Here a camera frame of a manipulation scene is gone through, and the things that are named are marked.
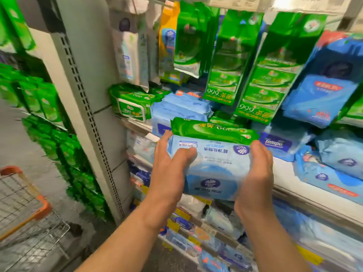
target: floor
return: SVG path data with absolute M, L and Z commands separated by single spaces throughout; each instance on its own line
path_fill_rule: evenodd
M 89 245 L 95 251 L 114 231 L 115 225 L 104 223 L 85 211 L 84 207 L 65 193 L 66 182 L 60 177 L 53 162 L 44 156 L 43 150 L 31 142 L 26 134 L 21 118 L 27 115 L 19 109 L 10 108 L 0 99 L 0 168 L 7 165 L 20 167 L 26 176 L 51 202 L 54 210 L 67 222 L 76 223 L 84 230 L 80 238 L 67 234 L 61 239 L 61 248 L 56 247 L 34 271 L 57 271 L 63 249 L 71 258 L 80 249 Z M 81 264 L 77 258 L 63 271 L 74 271 Z M 164 248 L 158 240 L 152 249 L 143 272 L 194 272 L 196 265 L 184 258 L 178 251 Z

